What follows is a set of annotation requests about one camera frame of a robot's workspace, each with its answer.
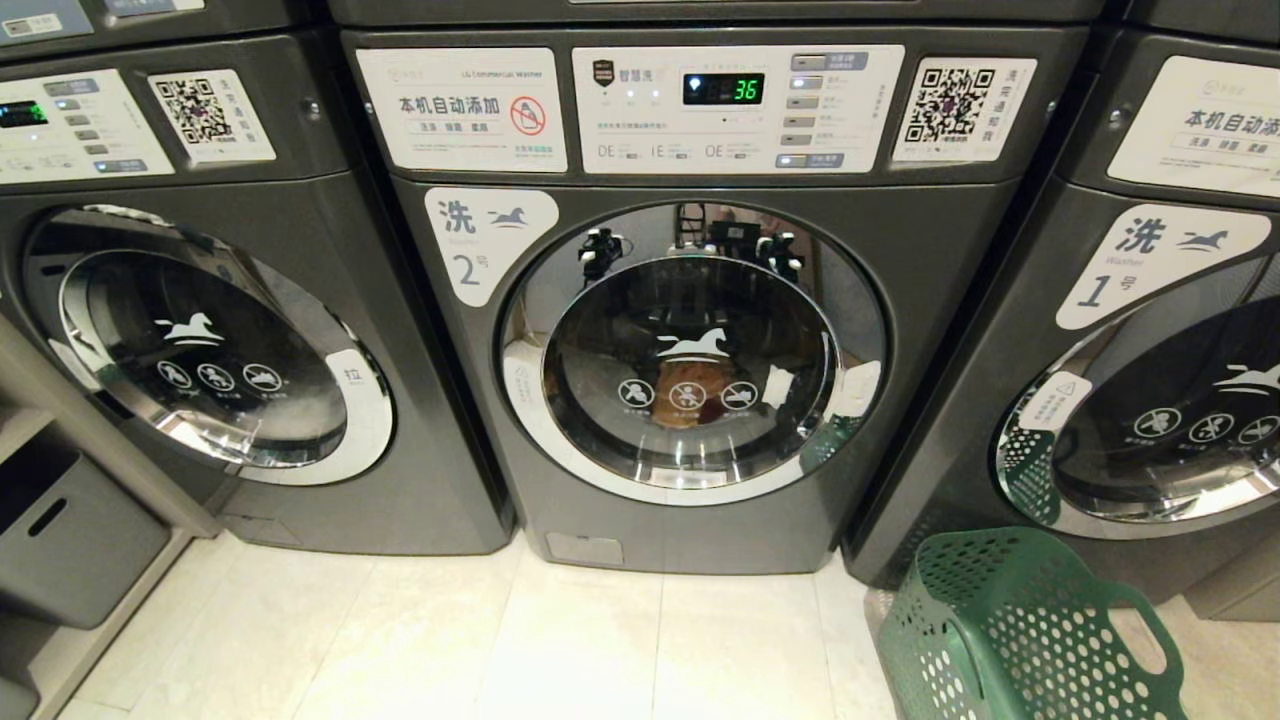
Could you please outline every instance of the washer door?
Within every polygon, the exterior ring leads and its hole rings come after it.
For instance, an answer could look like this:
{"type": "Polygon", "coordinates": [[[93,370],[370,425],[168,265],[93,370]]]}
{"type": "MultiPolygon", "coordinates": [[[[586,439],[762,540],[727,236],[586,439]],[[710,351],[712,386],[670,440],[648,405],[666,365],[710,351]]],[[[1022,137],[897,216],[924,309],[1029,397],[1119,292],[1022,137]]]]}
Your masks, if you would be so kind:
{"type": "Polygon", "coordinates": [[[37,228],[26,281],[64,363],[230,474],[340,482],[390,441],[390,397],[346,325],[215,238],[124,208],[67,209],[37,228]]]}
{"type": "Polygon", "coordinates": [[[884,331],[833,243],[754,209],[672,204],[562,243],[508,306],[503,372],[534,442],[663,505],[790,484],[856,432],[884,331]]]}
{"type": "Polygon", "coordinates": [[[1015,402],[995,466],[1014,505],[1043,525],[1084,537],[1161,537],[1274,503],[1277,430],[1280,263],[1272,256],[1184,284],[1064,355],[1015,402]],[[1083,395],[1064,400],[1064,388],[1083,395]],[[1044,428],[1055,402],[1078,405],[1044,428]]]}

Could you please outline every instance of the warning icon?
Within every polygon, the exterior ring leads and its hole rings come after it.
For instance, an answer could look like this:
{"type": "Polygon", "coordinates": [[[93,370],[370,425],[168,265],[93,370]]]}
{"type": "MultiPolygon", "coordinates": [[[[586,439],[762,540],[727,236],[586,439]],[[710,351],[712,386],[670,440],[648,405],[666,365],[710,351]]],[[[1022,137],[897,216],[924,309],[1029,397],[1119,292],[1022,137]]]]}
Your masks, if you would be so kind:
{"type": "Polygon", "coordinates": [[[600,87],[613,85],[613,60],[596,60],[591,63],[591,74],[600,87]]]}
{"type": "Polygon", "coordinates": [[[511,101],[511,122],[524,135],[539,135],[547,129],[547,110],[540,102],[524,95],[511,101]]]}

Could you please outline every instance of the gray storage bin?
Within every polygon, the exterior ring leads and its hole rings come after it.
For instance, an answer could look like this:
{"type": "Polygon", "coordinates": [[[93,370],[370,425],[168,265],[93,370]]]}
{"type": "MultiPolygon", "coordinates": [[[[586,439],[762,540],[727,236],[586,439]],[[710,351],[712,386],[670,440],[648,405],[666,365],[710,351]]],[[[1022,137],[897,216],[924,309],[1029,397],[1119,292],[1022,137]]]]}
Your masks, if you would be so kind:
{"type": "Polygon", "coordinates": [[[0,605],[99,625],[169,533],[79,452],[28,445],[0,465],[0,605]]]}
{"type": "Polygon", "coordinates": [[[8,678],[0,678],[0,720],[27,720],[40,697],[8,678]]]}

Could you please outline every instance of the green laundry basket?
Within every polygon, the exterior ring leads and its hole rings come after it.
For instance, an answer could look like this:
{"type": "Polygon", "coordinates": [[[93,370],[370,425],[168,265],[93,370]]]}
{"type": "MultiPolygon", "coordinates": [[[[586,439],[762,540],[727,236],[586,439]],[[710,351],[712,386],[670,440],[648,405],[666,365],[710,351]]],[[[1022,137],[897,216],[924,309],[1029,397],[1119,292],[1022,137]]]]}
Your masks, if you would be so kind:
{"type": "Polygon", "coordinates": [[[1041,530],[927,539],[881,628],[909,720],[1185,720],[1181,656],[1147,598],[1093,577],[1041,530]],[[1107,615],[1132,606],[1165,653],[1156,675],[1107,615]]]}

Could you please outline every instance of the digital display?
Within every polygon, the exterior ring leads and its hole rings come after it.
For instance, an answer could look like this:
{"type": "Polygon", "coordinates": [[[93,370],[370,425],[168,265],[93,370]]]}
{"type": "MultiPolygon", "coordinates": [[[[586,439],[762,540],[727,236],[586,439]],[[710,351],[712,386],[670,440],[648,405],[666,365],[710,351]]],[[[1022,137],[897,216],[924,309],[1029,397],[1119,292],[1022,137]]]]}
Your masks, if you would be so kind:
{"type": "Polygon", "coordinates": [[[0,128],[24,128],[31,126],[47,126],[49,118],[38,104],[5,102],[0,105],[0,128]]]}
{"type": "Polygon", "coordinates": [[[685,76],[685,105],[759,105],[764,73],[690,73],[685,76]]]}

